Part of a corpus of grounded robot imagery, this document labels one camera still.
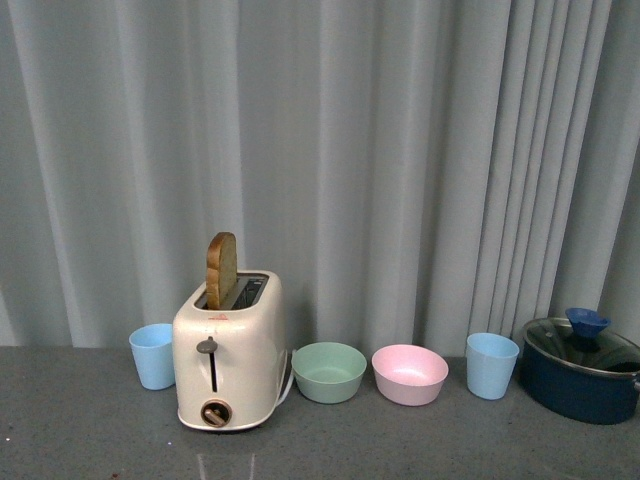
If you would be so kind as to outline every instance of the blue pot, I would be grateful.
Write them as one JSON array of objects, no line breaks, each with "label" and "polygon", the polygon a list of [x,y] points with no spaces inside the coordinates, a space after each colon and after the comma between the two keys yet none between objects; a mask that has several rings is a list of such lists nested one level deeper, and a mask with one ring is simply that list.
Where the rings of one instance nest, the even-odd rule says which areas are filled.
[{"label": "blue pot", "polygon": [[611,425],[631,418],[640,395],[640,347],[614,333],[576,335],[566,319],[524,327],[520,383],[565,417]]}]

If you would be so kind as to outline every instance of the toaster base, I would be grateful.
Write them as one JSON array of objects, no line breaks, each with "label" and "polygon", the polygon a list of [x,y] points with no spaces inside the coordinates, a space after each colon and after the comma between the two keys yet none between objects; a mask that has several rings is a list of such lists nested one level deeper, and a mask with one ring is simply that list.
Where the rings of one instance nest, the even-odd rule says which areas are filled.
[{"label": "toaster base", "polygon": [[185,421],[182,416],[180,415],[180,409],[178,408],[178,418],[180,419],[180,422],[182,422],[183,425],[189,427],[189,428],[193,428],[196,430],[206,430],[209,432],[220,432],[220,433],[224,433],[224,432],[240,432],[243,430],[249,430],[251,428],[255,428],[261,424],[263,424],[264,422],[266,422],[269,417],[271,417],[271,415],[273,415],[273,412],[275,411],[276,407],[280,404],[280,402],[282,400],[284,400],[283,395],[286,395],[288,393],[287,391],[287,386],[289,384],[289,378],[293,375],[293,371],[292,371],[292,366],[291,366],[291,358],[292,355],[290,353],[287,353],[287,355],[285,355],[284,361],[285,363],[285,368],[282,369],[282,378],[280,379],[280,394],[278,395],[278,398],[276,399],[273,408],[271,409],[271,411],[269,412],[268,415],[266,415],[264,418],[253,422],[253,423],[248,423],[246,425],[235,425],[233,427],[228,427],[228,426],[224,426],[224,427],[211,427],[208,425],[202,425],[202,424],[192,424],[189,423],[187,421]]}]

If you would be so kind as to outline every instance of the green bowl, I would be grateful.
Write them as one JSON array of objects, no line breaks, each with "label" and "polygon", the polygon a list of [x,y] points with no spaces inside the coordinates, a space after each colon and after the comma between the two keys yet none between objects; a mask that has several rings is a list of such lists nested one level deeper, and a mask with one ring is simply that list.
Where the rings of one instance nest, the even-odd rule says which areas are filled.
[{"label": "green bowl", "polygon": [[349,345],[320,342],[295,352],[291,365],[305,397],[318,403],[340,403],[358,391],[367,359]]}]

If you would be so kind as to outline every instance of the pink bowl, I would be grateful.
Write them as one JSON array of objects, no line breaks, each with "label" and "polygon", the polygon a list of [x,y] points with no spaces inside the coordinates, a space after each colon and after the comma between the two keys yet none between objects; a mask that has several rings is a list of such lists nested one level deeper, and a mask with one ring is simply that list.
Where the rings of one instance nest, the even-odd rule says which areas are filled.
[{"label": "pink bowl", "polygon": [[380,393],[400,405],[433,402],[449,374],[449,365],[435,352],[416,345],[389,345],[371,358]]}]

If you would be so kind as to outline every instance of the kitchenware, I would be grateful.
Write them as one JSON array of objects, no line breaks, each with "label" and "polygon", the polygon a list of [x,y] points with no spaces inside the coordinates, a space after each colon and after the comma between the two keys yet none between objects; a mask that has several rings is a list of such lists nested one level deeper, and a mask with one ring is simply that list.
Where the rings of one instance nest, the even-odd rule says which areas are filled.
[{"label": "kitchenware", "polygon": [[288,366],[282,284],[266,271],[239,271],[220,310],[205,283],[173,322],[178,417],[192,428],[234,431],[267,420]]},{"label": "kitchenware", "polygon": [[609,331],[581,336],[564,318],[531,320],[524,341],[520,382],[536,401],[586,423],[610,425],[633,416],[640,347]]},{"label": "kitchenware", "polygon": [[501,335],[474,333],[467,338],[467,387],[486,400],[504,397],[520,348]]},{"label": "kitchenware", "polygon": [[300,392],[318,403],[340,403],[353,397],[367,359],[342,343],[320,342],[302,347],[291,361]]},{"label": "kitchenware", "polygon": [[129,345],[140,383],[149,390],[162,390],[175,383],[170,323],[156,323],[129,335]]},{"label": "kitchenware", "polygon": [[573,331],[580,337],[594,338],[611,325],[611,320],[601,318],[598,312],[586,308],[567,308],[565,311]]},{"label": "kitchenware", "polygon": [[449,374],[449,365],[437,353],[417,345],[389,345],[371,359],[382,395],[400,405],[433,402]]}]

